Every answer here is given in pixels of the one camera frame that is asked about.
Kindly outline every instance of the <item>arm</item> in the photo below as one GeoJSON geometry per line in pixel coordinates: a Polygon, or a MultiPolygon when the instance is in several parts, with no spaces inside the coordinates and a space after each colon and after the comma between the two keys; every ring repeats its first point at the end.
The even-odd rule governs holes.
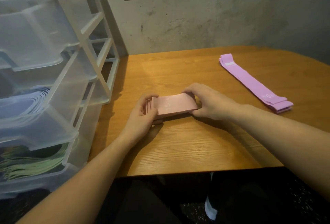
{"type": "Polygon", "coordinates": [[[128,151],[148,132],[157,114],[153,109],[143,115],[147,99],[142,96],[119,135],[74,177],[29,211],[18,224],[93,223],[112,181],[128,151]]]}
{"type": "Polygon", "coordinates": [[[229,120],[242,127],[279,161],[330,200],[330,134],[251,105],[240,105],[203,84],[192,84],[203,104],[196,117],[229,120]]]}

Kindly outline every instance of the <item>left hand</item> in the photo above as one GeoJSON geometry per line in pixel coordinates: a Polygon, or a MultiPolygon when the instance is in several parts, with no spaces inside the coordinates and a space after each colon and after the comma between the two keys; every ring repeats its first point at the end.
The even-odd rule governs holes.
{"type": "Polygon", "coordinates": [[[158,110],[153,108],[146,115],[143,114],[143,108],[146,105],[146,101],[152,99],[152,97],[158,97],[158,95],[144,94],[140,97],[120,134],[123,139],[129,142],[130,147],[133,147],[148,133],[151,124],[158,113],[158,110]]]}

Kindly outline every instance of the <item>pink resistance band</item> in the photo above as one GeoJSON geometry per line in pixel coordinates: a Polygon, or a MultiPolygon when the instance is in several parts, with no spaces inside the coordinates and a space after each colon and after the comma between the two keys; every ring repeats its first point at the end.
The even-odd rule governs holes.
{"type": "Polygon", "coordinates": [[[221,55],[220,64],[275,113],[291,110],[292,102],[279,97],[234,62],[231,54],[221,55]]]}

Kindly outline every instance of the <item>hand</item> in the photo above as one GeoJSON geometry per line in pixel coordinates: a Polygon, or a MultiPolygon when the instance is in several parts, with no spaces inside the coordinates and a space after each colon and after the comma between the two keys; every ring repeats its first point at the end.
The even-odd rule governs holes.
{"type": "Polygon", "coordinates": [[[129,142],[130,147],[133,147],[148,133],[152,121],[158,113],[158,110],[153,108],[146,115],[143,114],[143,108],[146,105],[146,101],[152,97],[158,97],[158,95],[144,94],[140,97],[127,120],[126,126],[120,134],[123,139],[129,142]]]}
{"type": "Polygon", "coordinates": [[[231,112],[240,105],[204,84],[191,84],[183,91],[183,93],[187,92],[192,92],[202,102],[201,109],[191,112],[191,114],[196,117],[207,117],[213,120],[225,120],[228,119],[231,112]]]}

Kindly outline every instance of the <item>green resistance band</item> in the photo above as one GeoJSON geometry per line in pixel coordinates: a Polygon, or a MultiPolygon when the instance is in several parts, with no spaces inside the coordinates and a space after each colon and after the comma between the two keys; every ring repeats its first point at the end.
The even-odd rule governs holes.
{"type": "Polygon", "coordinates": [[[0,172],[7,181],[49,172],[62,164],[68,145],[64,143],[60,148],[55,146],[35,151],[24,146],[13,147],[0,155],[4,159],[0,162],[0,172]]]}

